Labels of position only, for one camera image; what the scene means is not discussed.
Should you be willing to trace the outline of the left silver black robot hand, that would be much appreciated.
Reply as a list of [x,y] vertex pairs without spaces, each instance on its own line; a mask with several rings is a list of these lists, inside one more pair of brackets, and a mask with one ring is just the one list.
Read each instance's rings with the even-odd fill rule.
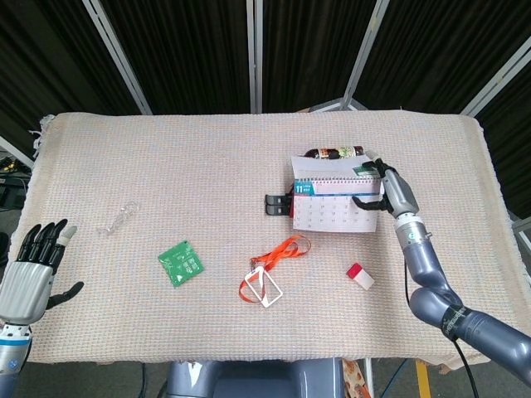
[[66,247],[77,231],[68,220],[33,226],[22,241],[16,259],[7,265],[0,283],[0,319],[14,325],[32,325],[46,311],[73,299],[85,286],[75,283],[52,294]]

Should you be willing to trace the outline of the black folding screen with frame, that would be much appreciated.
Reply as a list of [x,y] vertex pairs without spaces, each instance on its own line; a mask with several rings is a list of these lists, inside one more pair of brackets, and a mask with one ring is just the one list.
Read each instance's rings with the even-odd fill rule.
[[40,119],[474,106],[531,216],[531,0],[0,0],[0,137]]

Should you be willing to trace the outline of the green sachet packet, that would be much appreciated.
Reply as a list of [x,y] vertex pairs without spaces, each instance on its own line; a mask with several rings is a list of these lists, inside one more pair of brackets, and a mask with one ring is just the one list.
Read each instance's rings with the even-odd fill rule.
[[184,240],[158,256],[172,286],[177,288],[203,272],[204,267],[188,240]]

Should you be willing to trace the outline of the beige woven tablecloth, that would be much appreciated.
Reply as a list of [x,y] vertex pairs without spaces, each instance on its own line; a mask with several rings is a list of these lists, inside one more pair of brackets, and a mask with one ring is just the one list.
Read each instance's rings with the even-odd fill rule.
[[[393,219],[362,234],[310,232],[310,252],[281,261],[283,297],[246,303],[252,257],[293,234],[264,197],[286,192],[290,159],[360,145],[410,184],[442,268],[464,304],[531,336],[531,287],[475,119],[405,110],[322,114],[57,115],[46,127],[12,246],[36,224],[78,230],[53,290],[85,286],[33,328],[32,362],[168,362],[415,357],[458,365],[443,334],[405,296]],[[126,203],[139,204],[113,235]],[[174,288],[158,256],[188,240],[204,270]],[[347,275],[359,263],[364,290]]]

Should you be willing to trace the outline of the dark tea bottle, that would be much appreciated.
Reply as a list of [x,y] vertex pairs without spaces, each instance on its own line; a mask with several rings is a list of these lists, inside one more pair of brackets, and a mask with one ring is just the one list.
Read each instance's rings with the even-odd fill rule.
[[304,154],[304,157],[321,160],[338,160],[362,155],[364,155],[362,146],[348,145],[337,148],[312,148]]

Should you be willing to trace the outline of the clear plastic wrapper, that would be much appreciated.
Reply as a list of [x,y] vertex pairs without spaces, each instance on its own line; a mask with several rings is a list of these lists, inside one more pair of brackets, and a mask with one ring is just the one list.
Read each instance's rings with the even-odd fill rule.
[[139,204],[134,201],[126,203],[119,209],[117,215],[108,226],[99,227],[96,229],[97,233],[102,236],[113,235],[131,216],[139,211],[139,208]]

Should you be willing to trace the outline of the grey robot torso base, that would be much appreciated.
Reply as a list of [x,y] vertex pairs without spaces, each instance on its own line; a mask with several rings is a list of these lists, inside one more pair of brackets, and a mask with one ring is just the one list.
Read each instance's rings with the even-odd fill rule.
[[157,398],[345,398],[338,357],[171,362]]

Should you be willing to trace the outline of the red white small box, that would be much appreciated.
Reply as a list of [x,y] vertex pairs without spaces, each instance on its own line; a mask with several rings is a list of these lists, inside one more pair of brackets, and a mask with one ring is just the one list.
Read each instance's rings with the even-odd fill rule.
[[359,263],[352,264],[346,275],[364,290],[369,290],[374,284],[373,277]]

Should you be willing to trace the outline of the spiral desk calendar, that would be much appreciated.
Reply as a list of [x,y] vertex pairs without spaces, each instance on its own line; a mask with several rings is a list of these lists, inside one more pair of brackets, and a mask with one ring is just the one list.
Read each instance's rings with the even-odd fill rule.
[[369,158],[323,160],[293,156],[293,227],[300,231],[373,233],[378,215],[353,201],[381,199],[378,172],[364,167]]

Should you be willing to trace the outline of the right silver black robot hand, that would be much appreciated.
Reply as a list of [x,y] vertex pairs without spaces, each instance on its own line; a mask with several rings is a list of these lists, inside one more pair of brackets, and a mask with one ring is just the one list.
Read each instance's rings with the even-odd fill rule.
[[394,167],[387,165],[374,151],[367,150],[365,154],[370,161],[365,162],[364,167],[376,170],[381,178],[382,199],[363,202],[358,197],[352,196],[354,204],[364,211],[387,211],[395,219],[406,213],[416,215],[419,206],[409,184]]

